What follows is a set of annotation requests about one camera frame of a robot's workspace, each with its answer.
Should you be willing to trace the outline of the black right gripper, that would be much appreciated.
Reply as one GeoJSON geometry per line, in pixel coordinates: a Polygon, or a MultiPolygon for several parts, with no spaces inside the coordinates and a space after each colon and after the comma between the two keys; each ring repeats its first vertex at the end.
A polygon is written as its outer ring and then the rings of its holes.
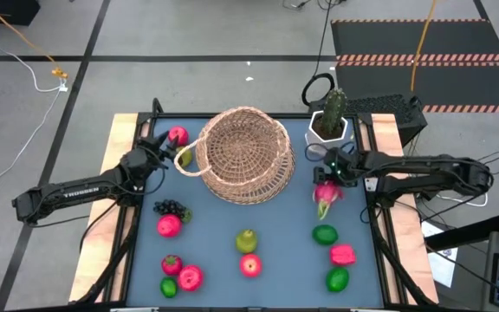
{"type": "MultiPolygon", "coordinates": [[[[360,174],[358,165],[359,154],[354,147],[333,147],[327,150],[323,163],[337,177],[357,177],[360,174]]],[[[322,167],[316,166],[313,170],[313,182],[322,185],[326,181],[326,174],[322,167]]],[[[344,187],[355,187],[356,178],[341,178],[344,187]]]]}

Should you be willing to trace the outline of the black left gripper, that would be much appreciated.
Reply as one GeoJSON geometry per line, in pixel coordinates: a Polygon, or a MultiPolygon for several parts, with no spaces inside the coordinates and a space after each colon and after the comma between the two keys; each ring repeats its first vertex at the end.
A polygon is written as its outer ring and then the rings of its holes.
{"type": "Polygon", "coordinates": [[[156,170],[164,172],[165,158],[174,160],[177,155],[178,139],[170,140],[165,151],[160,148],[168,140],[169,132],[165,131],[157,137],[139,138],[135,147],[120,159],[120,170],[123,174],[120,187],[127,192],[141,192],[146,180],[156,170]]]}

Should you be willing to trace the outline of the pink dragon fruit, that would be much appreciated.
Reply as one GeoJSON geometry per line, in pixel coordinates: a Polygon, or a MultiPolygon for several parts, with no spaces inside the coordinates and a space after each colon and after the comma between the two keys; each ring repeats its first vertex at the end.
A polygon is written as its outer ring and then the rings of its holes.
{"type": "Polygon", "coordinates": [[[338,199],[343,198],[343,191],[339,185],[333,181],[327,181],[324,184],[316,185],[312,199],[317,204],[318,219],[323,220],[331,207],[338,199]]]}

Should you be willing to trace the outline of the black grapes with leaf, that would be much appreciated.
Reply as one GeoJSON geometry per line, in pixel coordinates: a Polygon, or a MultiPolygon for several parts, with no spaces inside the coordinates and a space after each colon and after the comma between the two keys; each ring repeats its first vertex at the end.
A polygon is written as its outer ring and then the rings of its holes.
{"type": "Polygon", "coordinates": [[[174,215],[184,224],[187,224],[192,220],[192,210],[180,204],[178,201],[171,199],[155,202],[153,211],[161,216],[169,214],[174,215]]]}

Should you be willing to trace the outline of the woven wicker basket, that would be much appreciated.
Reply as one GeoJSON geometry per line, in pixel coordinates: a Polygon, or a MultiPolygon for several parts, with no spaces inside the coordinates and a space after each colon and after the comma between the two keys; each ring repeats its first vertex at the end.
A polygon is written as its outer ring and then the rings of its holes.
{"type": "Polygon", "coordinates": [[[173,160],[186,177],[200,177],[217,197],[238,205],[271,200],[291,180],[295,153],[285,126],[255,107],[235,107],[212,117],[196,140],[173,160]],[[191,149],[192,162],[178,160],[191,149]]]}

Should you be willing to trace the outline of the pink blocky fruit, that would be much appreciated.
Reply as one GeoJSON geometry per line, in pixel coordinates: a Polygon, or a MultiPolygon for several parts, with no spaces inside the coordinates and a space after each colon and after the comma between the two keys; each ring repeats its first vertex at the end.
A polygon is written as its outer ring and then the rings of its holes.
{"type": "Polygon", "coordinates": [[[356,263],[356,255],[350,244],[337,244],[330,248],[329,258],[333,265],[347,266],[356,263]]]}

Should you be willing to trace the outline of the red fruit with green calyx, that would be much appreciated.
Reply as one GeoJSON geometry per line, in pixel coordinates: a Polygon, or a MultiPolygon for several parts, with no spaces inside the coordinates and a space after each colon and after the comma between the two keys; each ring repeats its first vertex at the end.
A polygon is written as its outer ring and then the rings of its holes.
{"type": "Polygon", "coordinates": [[[183,266],[182,258],[177,255],[167,255],[161,261],[161,269],[168,276],[177,276],[183,266]]]}

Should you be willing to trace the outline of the red and yellow apple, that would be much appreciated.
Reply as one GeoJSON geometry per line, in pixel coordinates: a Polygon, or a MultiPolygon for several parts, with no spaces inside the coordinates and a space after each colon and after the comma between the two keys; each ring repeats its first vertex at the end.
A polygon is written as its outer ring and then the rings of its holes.
{"type": "Polygon", "coordinates": [[[257,277],[262,272],[262,261],[256,254],[242,256],[239,266],[242,274],[246,277],[257,277]]]}

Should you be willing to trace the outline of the small green lime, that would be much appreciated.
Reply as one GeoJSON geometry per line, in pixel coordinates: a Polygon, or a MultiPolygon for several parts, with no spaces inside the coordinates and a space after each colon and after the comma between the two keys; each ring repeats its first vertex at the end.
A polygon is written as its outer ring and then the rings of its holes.
{"type": "Polygon", "coordinates": [[[163,297],[173,298],[178,293],[178,285],[174,278],[166,276],[163,277],[159,284],[159,290],[163,297]]]}

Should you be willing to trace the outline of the white hexagonal plant pot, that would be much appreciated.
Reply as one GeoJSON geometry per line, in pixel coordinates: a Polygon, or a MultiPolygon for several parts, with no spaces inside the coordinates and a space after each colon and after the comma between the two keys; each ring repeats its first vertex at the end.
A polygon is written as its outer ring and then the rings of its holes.
{"type": "Polygon", "coordinates": [[[321,130],[321,119],[323,111],[314,112],[308,125],[308,130],[305,133],[308,150],[315,155],[325,156],[331,148],[342,147],[342,144],[347,142],[348,120],[344,117],[340,118],[340,124],[334,129],[332,134],[326,134],[321,130]]]}

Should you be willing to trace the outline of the light wooden side board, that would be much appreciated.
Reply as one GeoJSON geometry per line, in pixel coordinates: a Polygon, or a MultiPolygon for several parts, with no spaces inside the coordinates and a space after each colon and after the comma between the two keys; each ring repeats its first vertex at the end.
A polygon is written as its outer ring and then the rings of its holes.
{"type": "MultiPolygon", "coordinates": [[[[102,171],[116,166],[120,157],[131,150],[137,119],[137,114],[116,114],[113,117],[102,171]]],[[[113,251],[125,240],[131,227],[134,209],[111,206],[112,202],[111,199],[102,199],[90,206],[88,222],[94,226],[82,240],[70,301],[78,300],[87,293],[107,266],[113,251]]]]}
{"type": "MultiPolygon", "coordinates": [[[[403,148],[394,115],[373,114],[372,121],[377,149],[390,156],[402,156],[403,148]]],[[[405,194],[398,198],[390,213],[399,261],[424,294],[433,302],[438,303],[437,291],[413,195],[405,194]]]]}

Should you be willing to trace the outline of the green cactus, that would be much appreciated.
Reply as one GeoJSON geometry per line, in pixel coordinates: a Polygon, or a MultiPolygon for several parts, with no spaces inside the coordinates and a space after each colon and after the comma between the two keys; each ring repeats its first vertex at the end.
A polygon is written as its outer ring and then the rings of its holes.
{"type": "Polygon", "coordinates": [[[321,119],[325,133],[333,134],[340,126],[340,120],[347,109],[347,96],[341,88],[331,90],[326,99],[321,119]]]}

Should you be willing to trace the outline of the white paper sheet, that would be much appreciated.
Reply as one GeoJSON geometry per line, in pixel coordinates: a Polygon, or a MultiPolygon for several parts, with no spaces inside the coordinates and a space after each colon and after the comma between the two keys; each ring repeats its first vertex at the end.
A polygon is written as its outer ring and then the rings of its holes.
{"type": "MultiPolygon", "coordinates": [[[[421,227],[424,237],[430,237],[443,232],[442,229],[428,222],[423,222],[421,227]]],[[[454,262],[457,260],[457,253],[458,248],[452,248],[428,254],[434,280],[447,288],[450,288],[452,285],[456,266],[454,262]]]]}

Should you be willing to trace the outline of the black floor mat striped edges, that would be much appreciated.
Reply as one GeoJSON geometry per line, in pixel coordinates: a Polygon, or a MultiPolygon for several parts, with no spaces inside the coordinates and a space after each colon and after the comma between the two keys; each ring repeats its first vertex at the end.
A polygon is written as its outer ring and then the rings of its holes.
{"type": "Polygon", "coordinates": [[[499,38],[486,19],[345,19],[332,31],[351,98],[409,94],[428,113],[499,113],[499,38]]]}

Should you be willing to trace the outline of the black box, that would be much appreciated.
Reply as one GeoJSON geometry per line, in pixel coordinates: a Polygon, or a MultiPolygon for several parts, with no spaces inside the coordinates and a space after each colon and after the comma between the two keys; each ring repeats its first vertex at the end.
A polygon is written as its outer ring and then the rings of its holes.
{"type": "Polygon", "coordinates": [[[0,0],[0,16],[13,25],[29,26],[40,8],[37,0],[0,0]]]}

